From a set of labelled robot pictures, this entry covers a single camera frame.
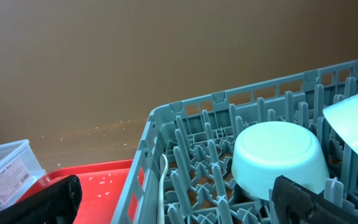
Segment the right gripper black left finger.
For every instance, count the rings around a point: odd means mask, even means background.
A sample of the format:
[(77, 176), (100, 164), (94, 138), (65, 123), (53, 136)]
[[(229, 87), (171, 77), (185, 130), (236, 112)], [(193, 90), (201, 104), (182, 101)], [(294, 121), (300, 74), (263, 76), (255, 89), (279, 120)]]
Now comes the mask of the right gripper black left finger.
[(0, 211), (0, 224), (72, 224), (82, 200), (80, 179), (69, 175)]

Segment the mint green bowl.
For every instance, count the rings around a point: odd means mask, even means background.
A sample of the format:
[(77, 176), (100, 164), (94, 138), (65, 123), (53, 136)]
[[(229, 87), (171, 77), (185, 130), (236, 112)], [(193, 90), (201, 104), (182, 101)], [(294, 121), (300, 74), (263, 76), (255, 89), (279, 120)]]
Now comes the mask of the mint green bowl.
[(308, 129), (284, 121), (245, 128), (235, 141), (231, 173), (236, 184), (254, 197), (268, 200), (281, 175), (320, 194), (329, 171), (318, 138)]

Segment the white plastic spoon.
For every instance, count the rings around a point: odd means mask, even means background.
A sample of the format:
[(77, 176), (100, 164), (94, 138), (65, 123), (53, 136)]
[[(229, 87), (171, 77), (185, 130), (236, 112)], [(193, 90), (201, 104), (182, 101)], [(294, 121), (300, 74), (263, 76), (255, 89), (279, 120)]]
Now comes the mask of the white plastic spoon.
[(168, 172), (168, 161), (165, 154), (160, 156), (160, 180), (158, 183), (158, 208), (157, 208), (157, 224), (165, 223), (164, 212), (164, 179)]

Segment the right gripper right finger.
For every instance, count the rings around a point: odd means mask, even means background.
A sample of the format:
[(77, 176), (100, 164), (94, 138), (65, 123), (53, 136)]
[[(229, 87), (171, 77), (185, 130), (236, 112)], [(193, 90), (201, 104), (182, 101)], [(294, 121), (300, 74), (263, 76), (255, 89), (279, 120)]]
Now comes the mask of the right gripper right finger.
[(343, 208), (343, 185), (337, 179), (327, 179), (323, 196), (315, 194), (294, 181), (279, 176), (272, 190), (276, 221), (280, 224), (358, 223), (355, 212)]

